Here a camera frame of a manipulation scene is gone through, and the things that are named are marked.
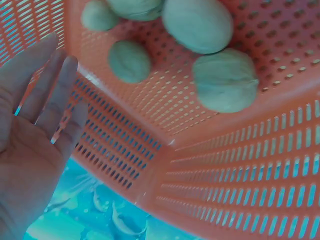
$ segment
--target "orange plastic basket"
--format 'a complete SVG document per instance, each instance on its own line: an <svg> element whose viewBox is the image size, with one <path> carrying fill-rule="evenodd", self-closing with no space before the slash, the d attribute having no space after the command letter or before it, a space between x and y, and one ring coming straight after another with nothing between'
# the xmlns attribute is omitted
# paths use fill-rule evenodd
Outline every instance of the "orange plastic basket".
<svg viewBox="0 0 320 240"><path fill-rule="evenodd" d="M68 109L84 99L90 113L78 162L142 209L205 239L320 239L318 0L222 1L235 22L231 46L252 57L260 78L254 105L235 114L197 101L198 55L160 19L92 32L80 21L87 2L0 1L0 66L52 31L79 59ZM121 39L152 55L144 82L111 73L108 50Z"/></svg>

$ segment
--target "basket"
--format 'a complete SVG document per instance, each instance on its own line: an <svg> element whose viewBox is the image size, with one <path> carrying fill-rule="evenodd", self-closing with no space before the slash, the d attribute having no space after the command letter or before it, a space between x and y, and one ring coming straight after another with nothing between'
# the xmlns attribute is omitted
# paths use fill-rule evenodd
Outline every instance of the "basket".
<svg viewBox="0 0 320 240"><path fill-rule="evenodd" d="M319 239L319 1L222 0L235 22L230 45L252 57L260 78L255 103L233 114L197 101L198 55L160 19L92 32L80 21L87 2L0 1L0 66L52 31L79 59L60 126L76 102L89 102L77 161L145 211L205 239ZM139 84L122 83L107 64L122 39L152 55L152 74Z"/></svg>

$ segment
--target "human hand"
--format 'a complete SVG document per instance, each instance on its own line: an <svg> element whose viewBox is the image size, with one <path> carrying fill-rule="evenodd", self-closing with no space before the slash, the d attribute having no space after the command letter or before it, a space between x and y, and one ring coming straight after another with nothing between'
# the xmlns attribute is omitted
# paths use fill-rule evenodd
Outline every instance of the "human hand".
<svg viewBox="0 0 320 240"><path fill-rule="evenodd" d="M87 104L78 104L65 130L51 144L78 67L75 57L56 50L57 44L57 35L51 34L0 68L1 239L22 238L44 212L88 117ZM14 116L32 75L48 60L35 88Z"/></svg>

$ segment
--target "finger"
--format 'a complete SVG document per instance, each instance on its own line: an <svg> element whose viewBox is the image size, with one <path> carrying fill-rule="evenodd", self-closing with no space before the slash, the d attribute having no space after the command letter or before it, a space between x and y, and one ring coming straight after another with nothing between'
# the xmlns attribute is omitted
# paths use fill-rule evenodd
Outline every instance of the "finger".
<svg viewBox="0 0 320 240"><path fill-rule="evenodd" d="M24 97L24 93L27 91L28 85L32 79L32 75L29 76L26 81L22 84L22 86L19 89L15 90L15 93L13 94L13 109L12 113L15 114L21 101L22 98Z"/></svg>
<svg viewBox="0 0 320 240"><path fill-rule="evenodd" d="M52 96L35 124L45 132L49 140L51 140L56 132L66 109L76 80L77 67L78 61L75 57L69 56L65 59Z"/></svg>
<svg viewBox="0 0 320 240"><path fill-rule="evenodd" d="M88 104L79 103L74 107L71 119L54 146L63 156L64 163L69 159L79 141L88 118Z"/></svg>
<svg viewBox="0 0 320 240"><path fill-rule="evenodd" d="M24 95L25 86L30 77L49 60L51 54L57 48L58 36L49 34L46 38L16 55L0 68L0 87L9 92L14 103Z"/></svg>
<svg viewBox="0 0 320 240"><path fill-rule="evenodd" d="M65 58L66 52L62 49L58 49L53 53L50 62L43 70L37 84L22 105L19 116L30 121L32 124L36 123L55 80L59 75Z"/></svg>

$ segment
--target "palm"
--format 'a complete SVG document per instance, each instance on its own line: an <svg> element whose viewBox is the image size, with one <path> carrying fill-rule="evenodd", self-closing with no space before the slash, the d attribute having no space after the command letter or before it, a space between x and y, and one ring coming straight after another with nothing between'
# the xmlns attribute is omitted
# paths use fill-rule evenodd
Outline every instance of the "palm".
<svg viewBox="0 0 320 240"><path fill-rule="evenodd" d="M50 201L63 156L46 134L21 117L14 117L9 144L0 155L0 196L11 218L33 222Z"/></svg>
<svg viewBox="0 0 320 240"><path fill-rule="evenodd" d="M77 72L77 60L55 50L56 45L57 37L52 35L0 68L0 238L1 223L11 231L6 239L19 238L43 213L87 120L87 105L80 103L51 144ZM19 115L14 116L30 76L48 59Z"/></svg>

